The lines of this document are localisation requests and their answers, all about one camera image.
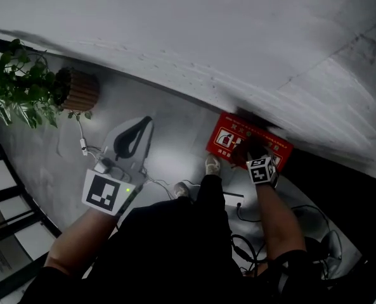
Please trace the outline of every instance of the red box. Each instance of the red box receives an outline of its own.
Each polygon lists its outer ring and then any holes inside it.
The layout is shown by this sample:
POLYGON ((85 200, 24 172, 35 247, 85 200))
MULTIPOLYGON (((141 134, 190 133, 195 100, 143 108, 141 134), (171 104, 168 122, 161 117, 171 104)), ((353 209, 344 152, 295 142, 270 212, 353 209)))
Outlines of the red box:
POLYGON ((278 161, 276 168, 281 171, 294 146, 280 137, 259 129, 240 117, 226 112, 220 115, 219 121, 207 143, 206 150, 230 161, 231 152, 236 144, 240 144, 246 137, 254 134, 265 142, 264 146, 269 147, 274 152, 275 161, 278 161))

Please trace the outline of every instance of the beige shoe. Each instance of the beige shoe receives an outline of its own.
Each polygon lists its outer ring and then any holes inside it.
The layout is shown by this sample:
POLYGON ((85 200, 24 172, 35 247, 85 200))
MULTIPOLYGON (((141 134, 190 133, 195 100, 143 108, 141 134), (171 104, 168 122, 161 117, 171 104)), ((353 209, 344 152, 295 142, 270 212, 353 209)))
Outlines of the beige shoe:
POLYGON ((174 186, 174 196, 178 197, 189 197, 189 188, 183 182, 179 182, 174 186))
POLYGON ((207 175, 220 175, 220 161, 215 155, 208 155, 205 161, 207 175))

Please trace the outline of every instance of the potted plant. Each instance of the potted plant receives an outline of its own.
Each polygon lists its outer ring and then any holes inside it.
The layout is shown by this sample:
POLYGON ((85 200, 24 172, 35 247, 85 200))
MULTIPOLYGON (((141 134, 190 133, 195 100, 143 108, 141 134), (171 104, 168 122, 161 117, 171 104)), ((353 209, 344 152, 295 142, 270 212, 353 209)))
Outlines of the potted plant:
POLYGON ((41 125, 43 117, 56 127, 56 116, 64 109, 79 120, 81 112, 91 118, 90 109, 99 96, 97 80, 72 68, 56 75, 48 68, 47 59, 28 52, 19 39, 10 42, 0 55, 0 117, 11 124, 15 113, 31 128, 41 125), (32 64, 31 56, 36 60, 32 64))

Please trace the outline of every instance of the black sleeve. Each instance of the black sleeve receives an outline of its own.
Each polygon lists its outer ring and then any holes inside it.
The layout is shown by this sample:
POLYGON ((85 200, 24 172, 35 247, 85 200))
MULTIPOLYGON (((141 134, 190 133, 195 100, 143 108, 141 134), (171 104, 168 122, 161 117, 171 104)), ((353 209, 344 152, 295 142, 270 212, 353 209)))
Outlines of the black sleeve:
POLYGON ((23 295, 21 304, 59 303, 72 299, 80 281, 52 267, 40 270, 23 295))
POLYGON ((269 295, 279 303, 323 303, 327 290, 320 271, 305 251, 284 253, 268 262, 268 269, 260 278, 266 281, 269 295))

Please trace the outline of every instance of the person's left arm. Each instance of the person's left arm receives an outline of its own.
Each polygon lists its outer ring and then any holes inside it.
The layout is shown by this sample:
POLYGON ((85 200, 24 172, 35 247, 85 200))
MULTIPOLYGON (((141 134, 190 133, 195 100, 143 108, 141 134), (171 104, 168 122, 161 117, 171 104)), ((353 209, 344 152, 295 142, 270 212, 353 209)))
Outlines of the person's left arm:
POLYGON ((118 220, 116 216, 90 208, 54 242, 45 267, 58 269, 71 277, 82 277, 118 220))

